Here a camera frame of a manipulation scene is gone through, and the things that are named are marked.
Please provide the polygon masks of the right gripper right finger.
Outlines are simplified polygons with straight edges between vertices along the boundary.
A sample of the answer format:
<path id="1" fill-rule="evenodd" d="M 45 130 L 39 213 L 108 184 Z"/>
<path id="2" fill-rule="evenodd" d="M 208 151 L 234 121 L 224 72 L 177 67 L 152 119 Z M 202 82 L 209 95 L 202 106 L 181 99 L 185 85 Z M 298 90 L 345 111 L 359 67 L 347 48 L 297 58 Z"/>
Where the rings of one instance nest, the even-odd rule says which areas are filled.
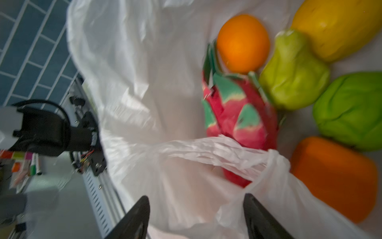
<path id="1" fill-rule="evenodd" d="M 250 193 L 245 194 L 243 211 L 249 239 L 294 239 Z"/>

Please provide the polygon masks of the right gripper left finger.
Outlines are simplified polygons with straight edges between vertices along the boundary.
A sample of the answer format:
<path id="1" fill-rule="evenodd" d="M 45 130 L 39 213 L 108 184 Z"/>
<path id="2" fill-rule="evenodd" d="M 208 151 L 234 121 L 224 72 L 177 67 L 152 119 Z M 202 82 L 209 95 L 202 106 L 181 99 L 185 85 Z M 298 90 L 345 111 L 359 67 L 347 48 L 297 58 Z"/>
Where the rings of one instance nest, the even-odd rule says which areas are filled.
<path id="1" fill-rule="evenodd" d="M 149 218 L 149 198 L 142 196 L 105 238 L 146 239 Z"/>

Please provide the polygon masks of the orange persimmon toy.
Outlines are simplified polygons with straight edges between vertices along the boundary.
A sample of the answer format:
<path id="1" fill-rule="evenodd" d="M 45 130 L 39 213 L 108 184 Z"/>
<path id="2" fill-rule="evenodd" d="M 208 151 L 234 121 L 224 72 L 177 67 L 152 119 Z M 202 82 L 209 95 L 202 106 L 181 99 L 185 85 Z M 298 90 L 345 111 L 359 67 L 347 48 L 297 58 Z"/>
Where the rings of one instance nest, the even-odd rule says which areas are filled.
<path id="1" fill-rule="evenodd" d="M 309 191 L 353 223 L 373 210 L 378 171 L 366 156 L 321 137 L 308 137 L 295 148 L 291 173 Z"/>

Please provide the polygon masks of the pink dragon fruit toy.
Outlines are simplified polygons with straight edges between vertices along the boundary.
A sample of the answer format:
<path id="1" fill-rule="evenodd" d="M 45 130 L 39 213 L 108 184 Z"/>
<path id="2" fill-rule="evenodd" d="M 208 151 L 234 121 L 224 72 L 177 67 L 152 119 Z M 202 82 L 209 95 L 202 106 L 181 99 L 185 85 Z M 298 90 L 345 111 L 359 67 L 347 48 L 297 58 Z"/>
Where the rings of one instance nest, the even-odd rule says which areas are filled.
<path id="1" fill-rule="evenodd" d="M 207 46 L 202 75 L 207 136 L 221 134 L 264 151 L 277 148 L 277 112 L 255 72 L 225 73 L 214 40 Z"/>

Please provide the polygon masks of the white plastic bag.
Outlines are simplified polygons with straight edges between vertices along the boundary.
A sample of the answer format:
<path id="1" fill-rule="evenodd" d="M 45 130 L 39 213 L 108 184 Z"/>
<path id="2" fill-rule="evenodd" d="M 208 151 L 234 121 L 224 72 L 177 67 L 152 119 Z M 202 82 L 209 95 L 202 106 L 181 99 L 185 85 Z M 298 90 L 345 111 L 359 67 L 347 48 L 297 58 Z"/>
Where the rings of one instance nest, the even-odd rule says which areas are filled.
<path id="1" fill-rule="evenodd" d="M 107 170 L 126 209 L 150 200 L 152 238 L 246 239 L 253 194 L 296 239 L 379 239 L 382 200 L 362 223 L 316 199 L 289 172 L 297 144 L 318 135 L 307 107 L 287 113 L 278 150 L 207 138 L 202 68 L 207 44 L 238 14 L 271 37 L 301 1 L 72 1 L 67 38 L 98 119 Z"/>

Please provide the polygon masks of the round orange toy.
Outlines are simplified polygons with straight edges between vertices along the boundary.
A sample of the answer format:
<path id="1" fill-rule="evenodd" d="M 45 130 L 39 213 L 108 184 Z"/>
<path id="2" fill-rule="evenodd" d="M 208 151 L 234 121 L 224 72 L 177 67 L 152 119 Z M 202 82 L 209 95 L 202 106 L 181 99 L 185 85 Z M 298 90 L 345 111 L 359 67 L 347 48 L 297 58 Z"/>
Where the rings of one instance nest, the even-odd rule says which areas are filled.
<path id="1" fill-rule="evenodd" d="M 247 74 L 264 65 L 270 52 L 270 39 L 263 24 L 252 15 L 229 19 L 217 36 L 217 49 L 226 68 Z"/>

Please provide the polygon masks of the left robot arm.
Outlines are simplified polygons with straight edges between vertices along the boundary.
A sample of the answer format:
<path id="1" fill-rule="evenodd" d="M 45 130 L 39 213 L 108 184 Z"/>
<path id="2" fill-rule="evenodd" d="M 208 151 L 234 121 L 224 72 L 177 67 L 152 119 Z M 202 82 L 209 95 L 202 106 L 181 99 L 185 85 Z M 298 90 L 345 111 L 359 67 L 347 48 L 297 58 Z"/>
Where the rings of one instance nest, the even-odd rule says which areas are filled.
<path id="1" fill-rule="evenodd" d="M 100 150 L 91 112 L 76 111 L 73 126 L 66 111 L 47 100 L 26 100 L 1 108 L 1 149 L 59 156 L 65 151 Z"/>

